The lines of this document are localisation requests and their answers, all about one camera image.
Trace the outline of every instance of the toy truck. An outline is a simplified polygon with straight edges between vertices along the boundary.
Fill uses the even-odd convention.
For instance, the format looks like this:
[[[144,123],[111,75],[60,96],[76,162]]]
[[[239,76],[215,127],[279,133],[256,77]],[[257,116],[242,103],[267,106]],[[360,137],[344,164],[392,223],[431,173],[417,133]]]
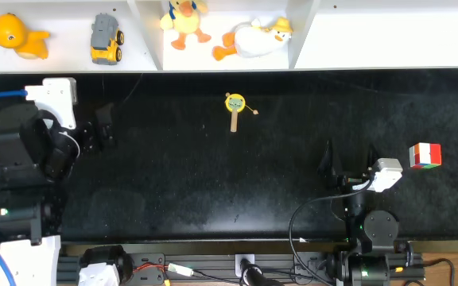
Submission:
[[[119,30],[116,18],[108,14],[96,15],[91,25],[91,58],[95,64],[117,64],[122,59],[119,48],[125,42],[125,35]]]

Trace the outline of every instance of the black tabletop surface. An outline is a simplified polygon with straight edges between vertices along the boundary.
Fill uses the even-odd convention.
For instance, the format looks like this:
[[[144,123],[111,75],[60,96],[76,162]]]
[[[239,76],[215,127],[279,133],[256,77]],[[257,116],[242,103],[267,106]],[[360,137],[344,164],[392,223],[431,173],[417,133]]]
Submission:
[[[50,76],[0,75],[0,91]],[[284,239],[301,203],[334,195],[316,174],[329,138],[348,171],[369,144],[400,160],[403,178],[375,200],[401,238],[458,239],[458,69],[72,76],[79,121],[114,102],[118,146],[75,165],[65,242]],[[226,92],[259,112],[240,113],[237,133]],[[418,142],[441,144],[443,165],[410,169]],[[305,209],[294,233],[345,238],[329,203]]]

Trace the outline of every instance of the yellow duck plush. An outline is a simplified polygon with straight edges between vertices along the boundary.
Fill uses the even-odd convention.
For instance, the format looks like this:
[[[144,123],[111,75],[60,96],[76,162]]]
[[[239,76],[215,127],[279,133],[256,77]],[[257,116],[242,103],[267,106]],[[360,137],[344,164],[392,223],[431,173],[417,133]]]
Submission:
[[[212,36],[203,33],[200,29],[200,15],[207,13],[206,3],[196,0],[172,0],[169,2],[169,12],[160,20],[163,30],[174,28],[180,37],[171,43],[175,49],[184,50],[187,35],[195,33],[200,43],[206,43]]]
[[[44,39],[48,37],[49,32],[28,30],[21,19],[13,14],[0,16],[0,46],[12,48],[22,58],[47,59],[49,51]]]

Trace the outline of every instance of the white robot part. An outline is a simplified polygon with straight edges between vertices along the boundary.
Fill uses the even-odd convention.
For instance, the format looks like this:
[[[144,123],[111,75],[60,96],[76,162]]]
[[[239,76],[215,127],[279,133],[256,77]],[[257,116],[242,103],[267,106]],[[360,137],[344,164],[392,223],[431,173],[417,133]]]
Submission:
[[[80,270],[79,286],[118,286],[119,274],[116,265],[95,263]]]
[[[73,105],[77,104],[76,80],[73,78],[44,79],[43,85],[26,86],[28,101],[34,101],[40,110],[54,114],[61,127],[76,128]]]
[[[370,191],[383,192],[402,178],[402,166],[397,159],[378,159],[372,170],[375,172],[375,179],[369,187]]]
[[[31,245],[29,239],[3,242],[0,254],[12,272],[17,286],[56,285],[57,260],[60,256],[59,235],[41,239]],[[0,266],[0,286],[9,285]]]

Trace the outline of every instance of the plush toy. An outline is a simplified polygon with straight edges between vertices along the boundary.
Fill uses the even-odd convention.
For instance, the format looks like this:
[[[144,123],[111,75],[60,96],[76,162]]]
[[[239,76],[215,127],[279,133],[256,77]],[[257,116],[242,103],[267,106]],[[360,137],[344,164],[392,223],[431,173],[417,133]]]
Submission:
[[[267,55],[282,48],[291,38],[293,30],[289,20],[280,17],[271,28],[261,27],[259,20],[251,24],[238,25],[234,32],[223,35],[223,45],[213,48],[216,60],[223,60],[229,55],[238,54],[242,57],[257,57]]]
[[[187,35],[195,33],[200,43],[206,43],[212,36],[203,33],[200,29],[200,15],[207,13],[208,7],[202,1],[172,0],[169,2],[169,12],[160,20],[163,30],[174,28],[180,37],[171,43],[175,49],[184,50]]]
[[[0,16],[0,46],[12,48],[22,58],[47,59],[49,51],[44,39],[48,37],[48,32],[28,30],[21,19],[13,14]]]

